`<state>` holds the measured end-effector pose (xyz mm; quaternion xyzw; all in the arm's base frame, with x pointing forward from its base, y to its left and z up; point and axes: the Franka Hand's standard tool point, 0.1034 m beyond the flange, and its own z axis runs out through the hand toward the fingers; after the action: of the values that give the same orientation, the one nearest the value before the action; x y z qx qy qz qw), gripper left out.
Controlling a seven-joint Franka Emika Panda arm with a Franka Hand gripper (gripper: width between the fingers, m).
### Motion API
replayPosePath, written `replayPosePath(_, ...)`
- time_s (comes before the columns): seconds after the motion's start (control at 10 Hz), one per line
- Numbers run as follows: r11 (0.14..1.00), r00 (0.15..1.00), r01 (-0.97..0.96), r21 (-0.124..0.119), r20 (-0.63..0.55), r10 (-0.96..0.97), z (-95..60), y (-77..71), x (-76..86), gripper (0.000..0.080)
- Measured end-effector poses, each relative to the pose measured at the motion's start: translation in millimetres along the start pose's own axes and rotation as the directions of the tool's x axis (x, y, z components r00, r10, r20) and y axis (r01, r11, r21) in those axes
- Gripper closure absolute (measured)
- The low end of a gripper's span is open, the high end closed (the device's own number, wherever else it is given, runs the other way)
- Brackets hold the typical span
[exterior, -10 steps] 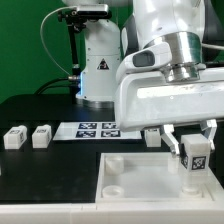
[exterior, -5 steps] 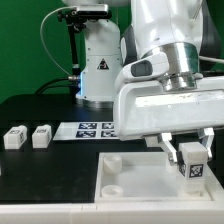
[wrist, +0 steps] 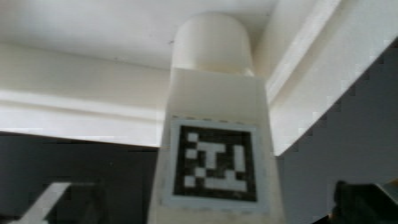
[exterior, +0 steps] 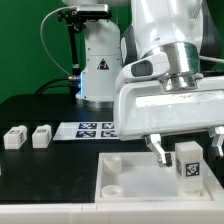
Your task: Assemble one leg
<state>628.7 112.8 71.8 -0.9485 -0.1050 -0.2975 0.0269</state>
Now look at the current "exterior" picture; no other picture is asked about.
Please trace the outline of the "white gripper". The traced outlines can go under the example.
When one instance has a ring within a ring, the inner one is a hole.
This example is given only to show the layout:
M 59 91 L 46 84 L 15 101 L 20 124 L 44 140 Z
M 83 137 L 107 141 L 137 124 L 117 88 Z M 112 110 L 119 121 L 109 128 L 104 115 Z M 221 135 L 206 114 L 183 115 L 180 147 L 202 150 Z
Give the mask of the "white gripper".
M 113 110 L 115 133 L 121 140 L 145 137 L 160 167 L 171 167 L 172 157 L 161 146 L 161 135 L 209 129 L 211 149 L 224 158 L 224 77 L 197 81 L 197 89 L 165 92 L 159 81 L 126 84 Z

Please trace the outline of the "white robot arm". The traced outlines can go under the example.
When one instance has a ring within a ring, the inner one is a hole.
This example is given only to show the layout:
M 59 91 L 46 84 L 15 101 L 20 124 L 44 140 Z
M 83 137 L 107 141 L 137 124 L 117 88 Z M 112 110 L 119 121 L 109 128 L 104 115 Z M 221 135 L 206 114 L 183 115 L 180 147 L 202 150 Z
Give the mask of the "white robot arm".
M 62 0 L 85 25 L 86 66 L 77 100 L 113 108 L 121 140 L 143 138 L 160 166 L 167 134 L 224 127 L 224 77 L 205 77 L 218 34 L 205 0 Z

